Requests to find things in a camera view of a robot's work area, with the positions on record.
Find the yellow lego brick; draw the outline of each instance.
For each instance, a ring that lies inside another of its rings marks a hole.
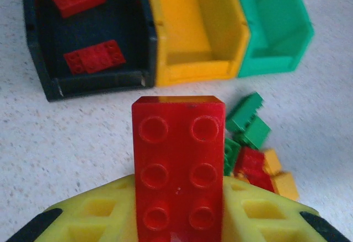
[[[234,78],[250,31],[239,0],[149,0],[156,26],[156,85]]]
[[[290,172],[282,171],[272,176],[271,180],[277,194],[294,201],[299,199],[297,187]]]
[[[300,216],[314,209],[232,177],[223,178],[221,242],[325,242]],[[62,214],[36,242],[138,242],[134,175],[47,209]]]
[[[278,156],[276,154],[276,150],[274,149],[268,149],[264,151],[265,155],[265,166],[264,170],[267,172],[269,175],[276,175],[282,170],[282,165],[278,159]]]

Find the speckled countertop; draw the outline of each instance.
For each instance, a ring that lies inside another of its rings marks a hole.
[[[0,0],[0,240],[48,206],[133,173],[131,104],[142,95],[264,98],[266,143],[301,202],[353,240],[353,0],[304,0],[315,38],[292,74],[48,103],[26,42],[22,0]]]

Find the square hole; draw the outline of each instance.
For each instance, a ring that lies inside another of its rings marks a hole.
[[[297,229],[260,228],[266,242],[307,242],[305,236]]]
[[[266,200],[245,200],[242,206],[249,218],[285,219],[278,206]]]
[[[114,209],[116,201],[109,199],[94,199],[86,202],[79,216],[108,217]]]

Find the pile of lego bricks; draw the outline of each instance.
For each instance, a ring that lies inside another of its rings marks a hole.
[[[24,0],[24,8],[48,100],[290,72],[313,36],[302,0],[50,0],[56,12],[47,1]]]
[[[224,175],[235,176],[262,189],[292,200],[298,199],[297,188],[290,172],[282,171],[274,149],[260,150],[270,128],[256,114],[263,99],[258,93],[240,100],[226,118]]]

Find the green lego brick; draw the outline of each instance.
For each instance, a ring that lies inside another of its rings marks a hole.
[[[231,172],[234,170],[240,148],[240,144],[226,138],[226,144],[224,146],[224,176],[230,176]]]
[[[242,146],[260,149],[271,129],[259,116],[255,116],[244,133],[236,133],[233,139]]]
[[[230,132],[243,132],[262,106],[263,99],[258,93],[243,97],[226,118],[226,129]]]
[[[251,37],[238,77],[290,72],[314,30],[303,0],[240,0]]]

